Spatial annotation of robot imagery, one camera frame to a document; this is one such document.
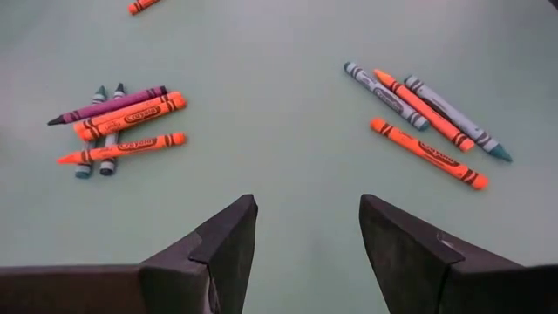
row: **light green table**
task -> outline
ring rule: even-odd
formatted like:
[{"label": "light green table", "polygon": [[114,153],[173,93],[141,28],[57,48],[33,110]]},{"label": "light green table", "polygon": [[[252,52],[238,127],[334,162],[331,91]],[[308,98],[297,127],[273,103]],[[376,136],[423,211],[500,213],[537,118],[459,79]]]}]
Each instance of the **light green table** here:
[{"label": "light green table", "polygon": [[[260,205],[245,312],[387,313],[364,253],[373,193],[518,263],[557,263],[558,11],[545,0],[3,0],[0,265],[138,262],[244,193]],[[465,155],[357,85],[346,61],[419,75],[510,151]],[[123,140],[185,147],[73,178],[49,119],[166,84],[190,100]],[[374,134],[373,116],[483,172],[475,192]]]}]

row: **crayon pile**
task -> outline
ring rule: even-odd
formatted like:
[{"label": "crayon pile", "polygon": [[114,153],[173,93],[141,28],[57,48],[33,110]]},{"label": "crayon pile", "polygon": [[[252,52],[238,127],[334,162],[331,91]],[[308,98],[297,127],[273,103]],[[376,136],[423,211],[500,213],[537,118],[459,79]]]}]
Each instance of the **crayon pile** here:
[{"label": "crayon pile", "polygon": [[[351,62],[347,62],[344,69],[419,131],[425,131],[432,125],[464,153],[476,143],[493,157],[512,162],[512,157],[500,143],[416,76],[411,75],[402,85],[378,69],[374,70],[375,78]],[[371,128],[475,189],[480,190],[488,185],[488,179],[483,174],[473,171],[383,119],[372,119]]]},{"label": "crayon pile", "polygon": [[[187,140],[184,133],[119,144],[119,132],[184,109],[186,104],[187,101],[179,92],[167,92],[165,86],[126,95],[121,83],[112,99],[107,101],[105,87],[101,86],[89,106],[61,114],[48,122],[48,126],[75,122],[73,129],[84,142],[82,151],[60,158],[58,163],[78,164],[75,176],[87,179],[92,174],[93,162],[101,161],[99,172],[104,176],[110,176],[116,170],[117,157],[182,145]],[[102,137],[105,137],[104,146],[95,148]]]}]

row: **gray crayon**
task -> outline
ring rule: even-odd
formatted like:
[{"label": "gray crayon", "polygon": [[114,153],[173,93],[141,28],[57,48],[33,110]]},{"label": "gray crayon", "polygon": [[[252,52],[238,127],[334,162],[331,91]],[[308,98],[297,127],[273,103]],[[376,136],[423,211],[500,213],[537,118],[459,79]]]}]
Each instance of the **gray crayon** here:
[{"label": "gray crayon", "polygon": [[424,131],[430,126],[430,123],[425,117],[418,113],[413,107],[405,103],[398,95],[384,87],[382,83],[366,74],[364,70],[359,68],[356,64],[347,62],[344,65],[344,69],[357,82],[384,101],[386,105],[403,117],[403,119],[407,120],[407,122],[411,123],[419,131]]},{"label": "gray crayon", "polygon": [[[119,86],[116,88],[116,91],[114,91],[114,95],[112,96],[112,98],[113,99],[119,99],[119,98],[122,98],[124,96],[126,96],[126,92],[124,92],[124,85],[122,83],[119,83]],[[105,147],[110,146],[110,145],[114,145],[114,144],[118,144],[118,143],[119,143],[119,133],[118,132],[106,135],[106,137],[105,137]],[[116,159],[109,158],[109,159],[103,160],[101,162],[101,168],[99,170],[101,175],[104,175],[104,176],[113,175],[115,170],[116,170]]]},{"label": "gray crayon", "polygon": [[447,101],[441,98],[419,78],[411,75],[405,80],[405,85],[419,96],[427,105],[442,117],[452,122],[461,132],[467,134],[477,145],[496,158],[511,162],[512,156],[504,147],[483,129],[475,125],[465,114],[461,113]]},{"label": "gray crayon", "polygon": [[[106,90],[104,86],[101,86],[95,95],[93,96],[92,105],[104,103],[106,101]],[[95,140],[85,141],[83,145],[83,150],[90,150],[95,148]],[[79,179],[87,179],[91,176],[92,164],[90,163],[80,163],[76,166],[75,176]]]}]

